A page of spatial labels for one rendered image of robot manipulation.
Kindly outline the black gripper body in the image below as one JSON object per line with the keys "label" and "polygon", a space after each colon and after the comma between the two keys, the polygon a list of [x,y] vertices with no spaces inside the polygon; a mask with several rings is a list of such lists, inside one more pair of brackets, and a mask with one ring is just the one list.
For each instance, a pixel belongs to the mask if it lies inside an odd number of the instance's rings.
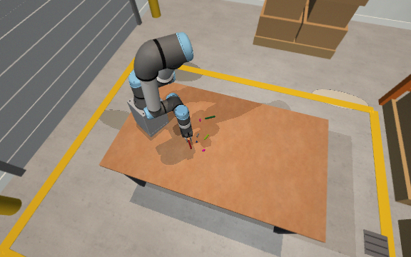
{"label": "black gripper body", "polygon": [[191,127],[191,121],[189,122],[189,124],[187,124],[187,125],[185,125],[185,126],[182,126],[182,125],[180,125],[180,124],[178,124],[178,125],[179,125],[179,128],[180,128],[180,130],[181,130],[181,135],[182,135],[183,138],[184,138],[184,137],[189,138],[189,137],[192,137],[192,136],[193,136],[193,130],[192,130],[192,127]]}

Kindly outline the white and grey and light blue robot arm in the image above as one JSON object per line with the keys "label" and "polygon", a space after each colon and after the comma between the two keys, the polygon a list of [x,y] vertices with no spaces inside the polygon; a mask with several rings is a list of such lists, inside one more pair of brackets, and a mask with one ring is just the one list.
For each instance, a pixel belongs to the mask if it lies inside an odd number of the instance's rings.
{"label": "white and grey and light blue robot arm", "polygon": [[135,107],[144,110],[148,120],[173,112],[182,126],[189,124],[188,107],[175,93],[161,101],[159,87],[176,80],[175,69],[193,60],[193,48],[184,32],[151,39],[141,45],[128,76]]}

